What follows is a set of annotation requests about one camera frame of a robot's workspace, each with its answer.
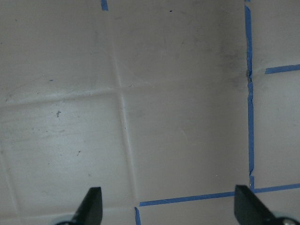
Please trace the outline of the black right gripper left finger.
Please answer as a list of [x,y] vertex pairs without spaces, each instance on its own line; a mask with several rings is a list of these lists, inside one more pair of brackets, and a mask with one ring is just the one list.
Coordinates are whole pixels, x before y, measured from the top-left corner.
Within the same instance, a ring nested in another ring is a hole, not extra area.
[[103,219],[101,187],[91,187],[69,221],[57,225],[100,225]]

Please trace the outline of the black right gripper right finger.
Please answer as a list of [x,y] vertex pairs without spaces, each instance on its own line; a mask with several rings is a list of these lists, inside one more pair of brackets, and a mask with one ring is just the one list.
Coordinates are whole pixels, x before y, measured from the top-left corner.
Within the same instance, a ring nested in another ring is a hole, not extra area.
[[276,217],[245,185],[236,185],[234,215],[240,225],[299,225],[290,217]]

